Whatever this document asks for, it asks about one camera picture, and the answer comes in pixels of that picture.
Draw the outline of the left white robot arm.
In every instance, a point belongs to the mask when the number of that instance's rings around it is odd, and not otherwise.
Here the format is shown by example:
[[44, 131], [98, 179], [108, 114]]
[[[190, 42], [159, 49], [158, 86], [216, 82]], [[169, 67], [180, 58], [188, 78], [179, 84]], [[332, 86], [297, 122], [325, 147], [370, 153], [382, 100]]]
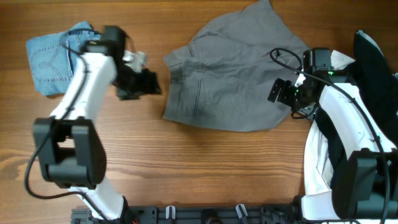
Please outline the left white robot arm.
[[61, 102], [33, 125], [36, 149], [25, 170], [25, 190], [42, 200], [76, 195], [93, 223], [139, 221], [106, 178], [106, 153], [95, 129], [109, 85], [120, 100], [161, 93], [144, 53], [126, 50], [128, 38], [120, 27], [105, 26], [100, 39], [87, 40], [76, 52], [76, 73]]

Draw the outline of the grey shorts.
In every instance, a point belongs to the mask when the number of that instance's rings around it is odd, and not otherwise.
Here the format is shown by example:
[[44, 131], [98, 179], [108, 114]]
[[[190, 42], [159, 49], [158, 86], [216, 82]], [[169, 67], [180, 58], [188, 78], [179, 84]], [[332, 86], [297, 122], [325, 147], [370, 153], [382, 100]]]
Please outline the grey shorts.
[[225, 131], [273, 129], [290, 109], [270, 102], [269, 93], [277, 79], [296, 81], [297, 57], [306, 50], [269, 1], [217, 17], [165, 56], [164, 119]]

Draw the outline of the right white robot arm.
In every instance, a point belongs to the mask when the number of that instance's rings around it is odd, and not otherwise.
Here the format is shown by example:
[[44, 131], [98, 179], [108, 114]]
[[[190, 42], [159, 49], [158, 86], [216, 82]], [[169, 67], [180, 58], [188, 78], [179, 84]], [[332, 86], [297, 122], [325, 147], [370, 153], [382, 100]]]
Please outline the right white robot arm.
[[294, 198], [290, 222], [397, 222], [397, 149], [372, 119], [347, 72], [319, 70], [298, 86], [278, 78], [268, 100], [293, 112], [322, 109], [348, 158], [335, 188]]

